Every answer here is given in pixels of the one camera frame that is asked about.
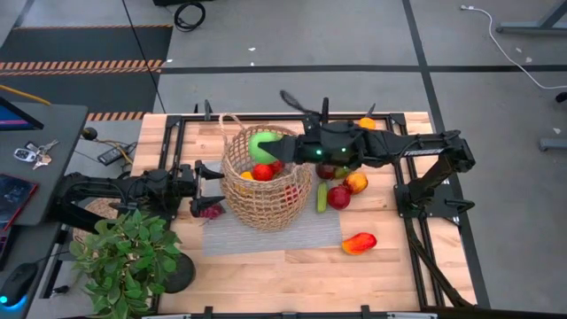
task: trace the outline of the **green cucumber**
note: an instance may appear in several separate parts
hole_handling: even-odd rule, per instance
[[[324,213],[327,210],[327,187],[326,182],[319,183],[317,187],[317,213]]]

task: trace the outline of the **black plant pot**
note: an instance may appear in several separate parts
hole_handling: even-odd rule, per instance
[[[164,283],[166,293],[178,293],[195,280],[195,264],[188,255],[181,253],[177,258],[177,269],[167,276]]]

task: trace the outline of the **gray placemat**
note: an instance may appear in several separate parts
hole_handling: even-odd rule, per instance
[[[220,170],[219,162],[207,163],[207,166],[214,171]],[[319,177],[316,175],[313,183],[314,186],[303,212],[285,230],[264,232],[246,226],[238,220],[230,207],[222,202],[226,214],[205,224],[203,254],[213,256],[340,245],[342,237],[338,211],[328,206],[325,213],[317,213],[315,193]],[[206,182],[203,194],[205,196],[220,195],[219,180]]]

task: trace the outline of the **wooden table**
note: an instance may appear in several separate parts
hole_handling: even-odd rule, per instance
[[[432,132],[428,113],[405,116],[409,134]],[[166,117],[144,117],[132,175],[158,166]],[[303,132],[299,121],[248,121],[245,125],[260,123]],[[231,135],[238,132],[238,126],[232,122],[227,128]],[[175,136],[172,135],[169,153],[173,153]],[[191,122],[185,129],[181,162],[192,165],[195,160],[219,160],[222,149],[217,122]],[[168,156],[168,166],[172,158]],[[417,158],[418,174],[426,172],[435,160],[436,157]],[[402,166],[407,183],[408,171],[406,165]],[[183,241],[180,249],[194,260],[197,278],[187,290],[163,295],[159,312],[202,313],[205,306],[213,306],[215,313],[360,312],[361,305],[369,305],[372,311],[418,310],[408,241],[392,192],[396,183],[393,167],[362,167],[361,171],[368,175],[369,187],[340,212],[343,238],[362,231],[377,236],[377,246],[360,256],[347,255],[337,245],[207,257],[202,250],[204,221],[190,216],[189,200],[184,200],[172,230]],[[429,219],[429,226],[439,268],[459,293],[474,304],[475,293],[459,230],[438,218]],[[423,265],[422,269],[428,300],[434,305],[429,273]]]

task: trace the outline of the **orange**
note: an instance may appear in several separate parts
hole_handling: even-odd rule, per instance
[[[361,120],[358,121],[358,126],[360,126],[361,128],[375,129],[376,123],[374,122],[374,120],[365,117],[361,118]]]

